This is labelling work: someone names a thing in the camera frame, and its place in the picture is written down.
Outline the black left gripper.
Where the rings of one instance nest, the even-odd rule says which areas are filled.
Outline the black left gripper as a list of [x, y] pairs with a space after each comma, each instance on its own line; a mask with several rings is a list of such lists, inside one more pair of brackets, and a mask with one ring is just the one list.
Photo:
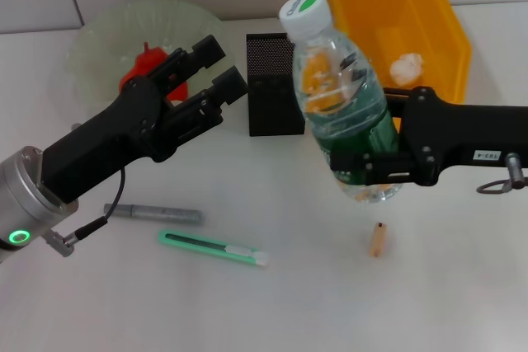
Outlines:
[[131, 79], [106, 109], [43, 151], [41, 184], [71, 203], [135, 160], [164, 162], [178, 147], [221, 124], [221, 106], [248, 93], [236, 67], [174, 108], [165, 88], [179, 87], [224, 57], [215, 37], [207, 35], [191, 52], [175, 49], [148, 77]]

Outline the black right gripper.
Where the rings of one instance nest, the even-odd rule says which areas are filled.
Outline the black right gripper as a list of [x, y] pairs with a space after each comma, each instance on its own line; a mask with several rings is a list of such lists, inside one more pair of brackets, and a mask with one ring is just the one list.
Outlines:
[[333, 152], [333, 171], [358, 172], [362, 184], [415, 182], [433, 186], [448, 167], [506, 167], [512, 186], [524, 186], [525, 106], [456, 105], [430, 87], [385, 87], [391, 106], [404, 104], [402, 137], [410, 153]]

